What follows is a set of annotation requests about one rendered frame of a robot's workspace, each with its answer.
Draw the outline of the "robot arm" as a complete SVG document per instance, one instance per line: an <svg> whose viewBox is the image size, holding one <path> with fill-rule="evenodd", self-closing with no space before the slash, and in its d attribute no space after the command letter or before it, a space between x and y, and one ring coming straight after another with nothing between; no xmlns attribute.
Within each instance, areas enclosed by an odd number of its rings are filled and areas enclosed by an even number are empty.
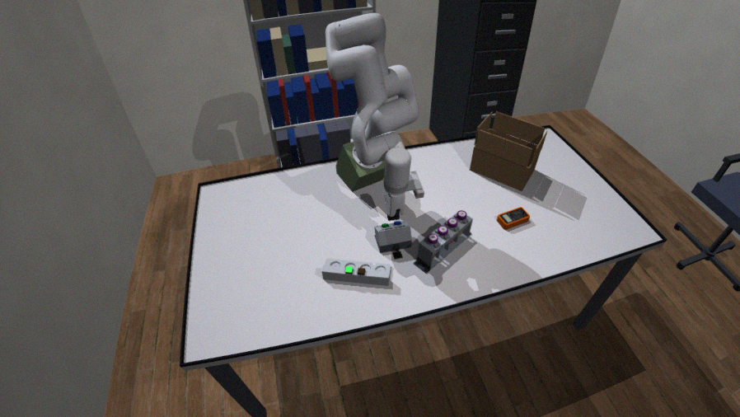
<svg viewBox="0 0 740 417"><path fill-rule="evenodd" d="M385 42L386 25L380 14L330 23L326 27L327 65L334 81L353 79L357 89L359 105L352 124L354 161L362 168L375 169L385 160L385 190L392 194L413 190L419 199L424 197L424 189L417 172L410 172L411 155L394 132L419 117L414 82L406 67L387 67ZM385 103L393 96L398 99Z"/></svg>

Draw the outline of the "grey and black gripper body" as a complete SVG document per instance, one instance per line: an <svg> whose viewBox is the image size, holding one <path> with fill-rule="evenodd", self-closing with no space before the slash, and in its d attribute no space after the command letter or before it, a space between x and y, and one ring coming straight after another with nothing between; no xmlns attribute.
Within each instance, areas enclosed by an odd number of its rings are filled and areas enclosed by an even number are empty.
<svg viewBox="0 0 740 417"><path fill-rule="evenodd" d="M401 194L392 194L386 191L383 186L382 198L389 217L394 217L397 209L400 209L400 213L403 214L405 209L405 192Z"/></svg>

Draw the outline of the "brown cardboard box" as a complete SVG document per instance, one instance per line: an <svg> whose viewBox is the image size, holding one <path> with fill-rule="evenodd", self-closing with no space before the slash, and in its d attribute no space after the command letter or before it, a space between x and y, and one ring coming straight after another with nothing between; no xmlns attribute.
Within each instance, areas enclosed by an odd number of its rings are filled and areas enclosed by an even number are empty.
<svg viewBox="0 0 740 417"><path fill-rule="evenodd" d="M492 113L477 127L470 171L522 191L535 170L547 131L543 136L545 128L497 111L490 129Z"/></svg>

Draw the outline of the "orange rectangular block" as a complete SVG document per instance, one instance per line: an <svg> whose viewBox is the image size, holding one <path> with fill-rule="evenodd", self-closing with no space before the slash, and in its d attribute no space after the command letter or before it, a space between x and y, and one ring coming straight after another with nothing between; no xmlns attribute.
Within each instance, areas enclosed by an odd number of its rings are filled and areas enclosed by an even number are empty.
<svg viewBox="0 0 740 417"><path fill-rule="evenodd" d="M499 214L497 217L497 222L504 230L507 230L509 228L516 227L520 224L528 222L529 218L530 215L527 213L527 211L524 208L519 207Z"/></svg>

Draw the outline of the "grey button housing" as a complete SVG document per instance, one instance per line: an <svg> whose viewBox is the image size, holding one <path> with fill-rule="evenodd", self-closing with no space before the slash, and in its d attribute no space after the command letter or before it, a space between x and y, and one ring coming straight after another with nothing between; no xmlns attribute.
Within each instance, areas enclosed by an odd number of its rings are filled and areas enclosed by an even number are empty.
<svg viewBox="0 0 740 417"><path fill-rule="evenodd" d="M411 230L406 221L383 223L375 226L375 238L380 253L388 251L393 252L394 259L403 258L400 249L411 247Z"/></svg>

